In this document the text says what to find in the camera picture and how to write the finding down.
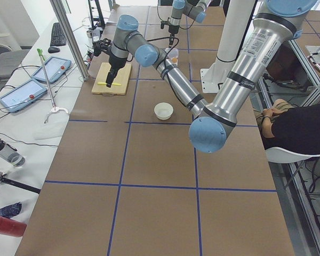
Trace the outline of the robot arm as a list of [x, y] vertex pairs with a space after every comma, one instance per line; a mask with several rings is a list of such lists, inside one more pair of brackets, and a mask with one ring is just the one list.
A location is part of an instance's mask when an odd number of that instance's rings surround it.
[[184, 0], [173, 1], [171, 16], [167, 20], [162, 21], [161, 25], [161, 28], [165, 25], [169, 27], [169, 47], [173, 46], [174, 37], [179, 32], [182, 15], [184, 14], [193, 21], [202, 23], [206, 17], [205, 12], [210, 3], [211, 1], [201, 0], [198, 1], [196, 5], [192, 5], [188, 1]]
[[154, 67], [179, 101], [193, 114], [189, 129], [193, 146], [205, 153], [221, 149], [237, 123], [237, 113], [260, 76], [286, 41], [298, 38], [302, 23], [315, 1], [230, 1], [215, 62], [201, 74], [207, 103], [167, 53], [150, 44], [138, 31], [131, 15], [118, 19], [108, 48], [111, 85], [129, 55], [143, 67]]

